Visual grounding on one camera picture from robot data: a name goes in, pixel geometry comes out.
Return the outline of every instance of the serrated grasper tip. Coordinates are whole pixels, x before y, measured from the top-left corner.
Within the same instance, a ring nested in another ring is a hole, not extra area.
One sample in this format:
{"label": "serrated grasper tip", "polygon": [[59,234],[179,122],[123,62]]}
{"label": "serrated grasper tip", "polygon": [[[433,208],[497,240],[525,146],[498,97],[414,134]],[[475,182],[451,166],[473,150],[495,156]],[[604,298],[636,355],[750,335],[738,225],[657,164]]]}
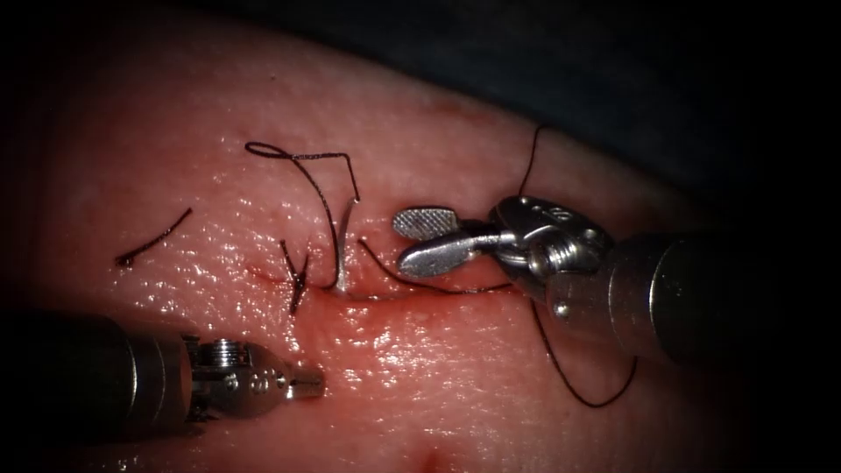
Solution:
{"label": "serrated grasper tip", "polygon": [[394,214],[392,228],[405,238],[427,241],[458,231],[458,214],[452,208],[411,207]]}

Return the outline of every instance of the stitch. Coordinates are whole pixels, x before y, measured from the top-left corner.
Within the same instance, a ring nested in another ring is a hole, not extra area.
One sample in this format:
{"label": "stitch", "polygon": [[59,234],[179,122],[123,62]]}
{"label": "stitch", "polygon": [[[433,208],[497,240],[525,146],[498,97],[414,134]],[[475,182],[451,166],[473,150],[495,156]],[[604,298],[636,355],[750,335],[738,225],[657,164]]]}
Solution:
{"label": "stitch", "polygon": [[138,246],[137,248],[135,248],[134,250],[127,251],[127,252],[123,253],[122,255],[114,258],[115,264],[118,267],[122,267],[122,268],[131,267],[131,265],[134,264],[134,258],[137,255],[139,255],[140,253],[143,253],[144,251],[149,250],[154,245],[162,242],[164,240],[164,238],[168,237],[169,234],[171,234],[173,231],[175,231],[175,229],[177,229],[178,226],[181,225],[182,222],[184,222],[184,219],[186,219],[187,216],[192,214],[192,213],[193,213],[193,209],[188,207],[187,210],[184,211],[183,214],[181,214],[181,216],[178,218],[178,220],[176,220],[175,223],[170,225],[170,227],[168,229],[164,230],[163,233],[154,237],[148,243],[142,244],[142,245]]}

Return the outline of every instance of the metal screw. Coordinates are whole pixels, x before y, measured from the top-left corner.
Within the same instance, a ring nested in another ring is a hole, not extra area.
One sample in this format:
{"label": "metal screw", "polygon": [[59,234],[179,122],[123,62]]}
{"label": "metal screw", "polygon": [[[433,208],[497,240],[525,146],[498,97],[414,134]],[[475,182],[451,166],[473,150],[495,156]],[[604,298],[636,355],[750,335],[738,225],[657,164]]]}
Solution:
{"label": "metal screw", "polygon": [[228,376],[225,377],[225,387],[228,388],[228,391],[236,391],[239,387],[239,380],[237,379],[237,375],[234,373],[230,373]]}
{"label": "metal screw", "polygon": [[556,300],[552,306],[552,313],[559,319],[566,319],[569,317],[569,306],[563,300]]}

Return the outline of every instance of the black suture thread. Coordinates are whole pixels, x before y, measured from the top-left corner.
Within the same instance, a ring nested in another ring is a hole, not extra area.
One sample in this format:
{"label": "black suture thread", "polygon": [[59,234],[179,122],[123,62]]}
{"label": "black suture thread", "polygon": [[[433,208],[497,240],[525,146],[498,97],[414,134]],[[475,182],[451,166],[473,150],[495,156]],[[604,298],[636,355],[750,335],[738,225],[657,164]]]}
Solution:
{"label": "black suture thread", "polygon": [[114,262],[119,267],[123,267],[123,268],[130,267],[132,264],[134,264],[134,257],[136,257],[137,255],[139,255],[140,253],[142,253],[144,251],[149,250],[154,245],[159,244],[161,241],[163,241],[164,238],[168,237],[170,233],[172,233],[175,229],[178,228],[179,225],[181,225],[181,222],[184,222],[184,219],[187,218],[187,215],[190,215],[192,213],[193,213],[193,209],[190,208],[190,207],[187,207],[187,210],[185,210],[184,213],[181,214],[181,216],[178,218],[178,220],[176,220],[175,223],[170,225],[170,227],[168,229],[164,230],[163,233],[154,237],[153,240],[151,240],[149,243],[142,244],[142,245],[138,246],[137,248],[135,248],[134,250],[127,251],[127,252],[123,253],[122,255],[114,258]]}
{"label": "black suture thread", "polygon": [[336,236],[336,226],[333,224],[333,213],[330,212],[330,206],[327,203],[327,199],[324,197],[324,193],[322,189],[315,183],[315,179],[307,169],[299,163],[299,160],[303,159],[326,159],[326,158],[344,158],[345,162],[348,165],[348,172],[350,173],[350,183],[353,185],[353,194],[354,198],[357,202],[360,202],[362,198],[359,196],[359,189],[357,188],[357,178],[353,173],[353,167],[350,165],[350,156],[347,153],[343,152],[322,152],[317,154],[290,154],[285,152],[284,150],[278,148],[275,145],[269,145],[267,143],[261,143],[258,141],[249,141],[245,144],[245,150],[250,152],[251,154],[255,154],[257,156],[263,158],[270,158],[270,159],[288,159],[292,161],[292,164],[298,168],[298,170],[304,174],[304,177],[307,178],[310,185],[315,189],[315,192],[318,194],[319,199],[322,200],[322,206],[324,207],[324,212],[327,214],[327,223],[330,227],[330,237],[333,240],[333,258],[335,260],[335,268],[333,271],[333,281],[323,287],[322,289],[332,289],[336,286],[339,282],[339,240]]}
{"label": "black suture thread", "polygon": [[[272,150],[273,152],[265,152],[260,150],[259,148],[266,148]],[[357,200],[357,202],[362,201],[362,197],[359,196],[359,188],[357,187],[357,177],[353,173],[353,166],[350,165],[350,155],[346,152],[319,152],[316,154],[290,154],[288,152],[283,151],[282,149],[278,148],[274,145],[269,145],[267,143],[260,143],[259,141],[249,141],[245,144],[245,149],[258,156],[262,156],[264,158],[274,158],[274,159],[290,159],[292,161],[297,160],[316,160],[316,159],[326,159],[326,158],[344,158],[345,164],[348,165],[348,173],[350,174],[350,184],[353,186],[353,196]]]}
{"label": "black suture thread", "polygon": [[304,266],[298,272],[292,262],[292,257],[289,255],[289,249],[286,247],[286,240],[280,240],[280,248],[283,250],[283,258],[286,259],[286,266],[289,268],[289,278],[293,282],[292,300],[289,302],[289,314],[295,314],[298,311],[300,298],[304,295],[304,289],[307,285],[307,267],[309,266],[309,253],[304,257]]}
{"label": "black suture thread", "polygon": [[[546,124],[542,124],[534,130],[534,137],[532,138],[532,155],[528,160],[526,175],[523,176],[523,181],[519,184],[519,190],[517,191],[517,195],[523,195],[523,191],[526,189],[528,178],[531,176],[532,167],[534,166],[534,154],[537,150],[537,138],[541,134],[541,130],[547,128],[547,126],[548,125]],[[578,402],[584,404],[587,407],[598,409],[599,407],[605,407],[613,403],[614,401],[616,401],[616,399],[619,399],[619,397],[622,396],[622,394],[624,394],[625,391],[627,391],[628,386],[630,386],[631,382],[633,381],[634,374],[637,372],[637,362],[639,361],[638,357],[633,357],[633,360],[631,361],[631,372],[630,374],[628,374],[628,379],[625,381],[625,384],[622,386],[622,389],[620,389],[616,394],[614,394],[612,397],[603,402],[590,402],[587,399],[584,399],[581,396],[581,394],[579,394],[578,391],[576,391],[576,389],[572,387],[572,384],[567,379],[567,375],[561,369],[561,364],[558,363],[558,358],[555,356],[555,352],[552,351],[552,345],[549,344],[549,340],[546,337],[546,331],[543,329],[543,324],[541,324],[540,316],[537,314],[537,306],[534,304],[534,300],[529,298],[528,301],[531,305],[532,315],[534,316],[534,322],[537,324],[537,329],[541,332],[543,344],[546,346],[546,352],[549,354],[549,357],[552,358],[552,364],[555,366],[555,369],[558,371],[558,374],[561,375],[561,379],[563,380],[564,385],[567,386],[569,393],[572,394],[572,396]]]}
{"label": "black suture thread", "polygon": [[529,304],[532,308],[532,315],[534,316],[534,322],[537,324],[537,329],[541,332],[541,339],[543,339],[543,344],[546,346],[546,352],[548,352],[549,357],[552,359],[552,364],[555,366],[555,369],[558,371],[558,374],[561,375],[561,379],[563,380],[564,385],[567,386],[569,393],[572,394],[572,397],[575,398],[578,402],[584,404],[587,407],[591,407],[593,409],[598,409],[600,407],[605,407],[612,404],[616,399],[625,394],[627,391],[628,386],[631,385],[631,381],[633,381],[633,375],[637,372],[637,357],[633,357],[631,360],[631,372],[628,374],[628,379],[625,380],[625,384],[622,385],[622,389],[620,389],[616,394],[610,396],[607,400],[602,402],[590,402],[587,399],[583,398],[581,394],[576,391],[576,388],[572,387],[572,384],[567,379],[567,375],[561,369],[561,364],[558,363],[558,357],[555,356],[555,352],[552,350],[552,345],[549,344],[549,339],[546,337],[546,330],[543,329],[543,324],[541,324],[541,318],[537,314],[537,306],[534,304],[534,300],[529,299]]}
{"label": "black suture thread", "polygon": [[528,178],[532,175],[532,166],[534,165],[534,152],[537,150],[537,137],[541,134],[541,130],[543,130],[547,126],[548,125],[546,124],[542,124],[534,130],[534,137],[532,138],[532,157],[528,160],[526,175],[523,176],[523,181],[519,184],[517,195],[523,195],[523,191],[526,189],[526,183],[528,182]]}
{"label": "black suture thread", "polygon": [[417,281],[412,281],[412,280],[409,280],[409,279],[403,279],[400,276],[398,276],[397,274],[393,273],[387,267],[385,267],[383,262],[380,261],[377,258],[377,256],[374,254],[374,251],[371,250],[371,247],[368,246],[368,244],[364,240],[359,239],[359,240],[357,240],[357,243],[361,244],[362,247],[365,248],[365,251],[368,252],[368,256],[370,256],[371,259],[374,260],[374,263],[376,263],[377,266],[379,266],[379,269],[381,269],[389,278],[394,279],[395,281],[397,281],[401,284],[405,284],[406,286],[419,287],[421,289],[429,289],[429,290],[436,291],[436,292],[442,293],[442,294],[447,294],[447,295],[489,293],[491,291],[497,291],[499,289],[505,289],[507,287],[512,286],[511,283],[503,283],[503,284],[497,284],[496,286],[479,287],[479,288],[476,288],[476,289],[464,289],[462,291],[455,291],[453,289],[446,289],[444,287],[432,286],[430,284],[424,284],[424,283],[419,283]]}

